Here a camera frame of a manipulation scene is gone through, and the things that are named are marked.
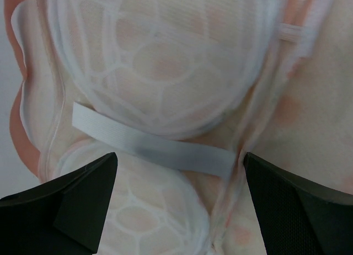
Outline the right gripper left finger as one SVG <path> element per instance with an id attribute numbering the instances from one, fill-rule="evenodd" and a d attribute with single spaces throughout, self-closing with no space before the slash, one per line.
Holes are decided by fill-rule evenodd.
<path id="1" fill-rule="evenodd" d="M 1 254 L 96 254 L 117 156 L 1 199 Z"/>

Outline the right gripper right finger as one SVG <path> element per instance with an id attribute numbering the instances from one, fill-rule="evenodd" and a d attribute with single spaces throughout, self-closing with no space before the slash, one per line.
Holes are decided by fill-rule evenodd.
<path id="1" fill-rule="evenodd" d="M 267 254 L 352 254 L 352 195 L 247 153 L 247 184 Z"/>

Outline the floral mesh laundry bag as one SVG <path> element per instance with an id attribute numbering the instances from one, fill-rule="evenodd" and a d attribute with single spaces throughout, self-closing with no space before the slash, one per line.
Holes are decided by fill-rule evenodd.
<path id="1" fill-rule="evenodd" d="M 108 153 L 96 254 L 267 254 L 252 153 L 352 195 L 352 0 L 4 0 L 41 184 Z"/>

